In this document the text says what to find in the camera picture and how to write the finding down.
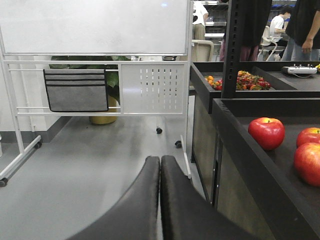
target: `black shirt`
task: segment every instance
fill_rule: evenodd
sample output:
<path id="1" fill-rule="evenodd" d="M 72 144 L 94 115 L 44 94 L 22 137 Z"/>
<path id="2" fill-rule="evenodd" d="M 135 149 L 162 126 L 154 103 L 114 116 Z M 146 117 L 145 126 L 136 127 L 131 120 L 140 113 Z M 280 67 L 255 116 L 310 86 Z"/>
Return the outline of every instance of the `black shirt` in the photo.
<path id="1" fill-rule="evenodd" d="M 302 46 L 311 29 L 316 11 L 320 10 L 320 0 L 297 0 L 292 11 L 286 34 Z M 320 31 L 313 39 L 313 48 L 320 49 Z"/>
<path id="2" fill-rule="evenodd" d="M 258 46 L 268 22 L 272 0 L 246 0 L 244 11 L 244 29 L 242 45 L 246 47 Z"/>

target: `whiteboard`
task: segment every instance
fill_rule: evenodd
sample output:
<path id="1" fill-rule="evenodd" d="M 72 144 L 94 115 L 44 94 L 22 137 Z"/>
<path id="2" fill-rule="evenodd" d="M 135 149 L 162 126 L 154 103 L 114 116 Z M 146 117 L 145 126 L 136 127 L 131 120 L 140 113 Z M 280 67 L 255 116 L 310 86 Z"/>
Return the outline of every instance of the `whiteboard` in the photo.
<path id="1" fill-rule="evenodd" d="M 186 55 L 190 0 L 0 0 L 5 55 Z"/>

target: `white device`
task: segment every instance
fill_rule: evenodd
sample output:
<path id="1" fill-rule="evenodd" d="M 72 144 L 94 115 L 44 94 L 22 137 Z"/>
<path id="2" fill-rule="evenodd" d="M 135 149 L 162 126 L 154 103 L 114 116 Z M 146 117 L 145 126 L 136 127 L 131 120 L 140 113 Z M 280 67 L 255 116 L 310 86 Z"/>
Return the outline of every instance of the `white device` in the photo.
<path id="1" fill-rule="evenodd" d="M 281 68 L 281 72 L 285 74 L 292 74 L 292 75 L 311 75 L 317 73 L 317 68 L 313 67 L 312 65 L 308 66 L 283 66 Z"/>

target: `pocket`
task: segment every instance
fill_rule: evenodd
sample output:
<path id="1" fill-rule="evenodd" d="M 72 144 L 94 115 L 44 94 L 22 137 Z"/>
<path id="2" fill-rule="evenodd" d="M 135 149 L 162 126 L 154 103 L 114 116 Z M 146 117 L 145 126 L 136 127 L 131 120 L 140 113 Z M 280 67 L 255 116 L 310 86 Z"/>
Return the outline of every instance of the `pocket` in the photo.
<path id="1" fill-rule="evenodd" d="M 109 110 L 104 69 L 44 69 L 43 75 L 52 112 Z"/>

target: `person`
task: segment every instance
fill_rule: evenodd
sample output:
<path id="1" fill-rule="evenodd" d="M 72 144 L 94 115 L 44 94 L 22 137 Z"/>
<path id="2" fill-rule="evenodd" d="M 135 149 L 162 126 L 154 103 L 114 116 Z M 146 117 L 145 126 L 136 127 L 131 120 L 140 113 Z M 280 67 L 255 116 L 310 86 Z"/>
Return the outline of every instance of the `person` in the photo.
<path id="1" fill-rule="evenodd" d="M 259 44 L 268 21 L 272 0 L 246 0 L 244 12 L 244 34 L 240 50 L 240 61 L 256 61 Z M 225 60 L 226 35 L 220 49 L 220 61 Z"/>
<path id="2" fill-rule="evenodd" d="M 285 20 L 289 19 L 292 13 L 292 8 L 286 6 L 281 9 L 280 14 L 275 16 L 270 23 L 270 37 L 273 37 L 273 40 L 278 46 L 286 47 L 288 41 L 281 39 L 281 34 L 286 32 Z M 282 58 L 284 55 L 284 50 L 279 53 L 279 57 Z"/>
<path id="3" fill-rule="evenodd" d="M 192 39 L 205 40 L 206 25 L 208 11 L 201 2 L 193 3 L 193 23 L 192 23 Z"/>
<path id="4" fill-rule="evenodd" d="M 319 61 L 320 0 L 297 0 L 285 30 L 289 36 L 282 61 Z"/>

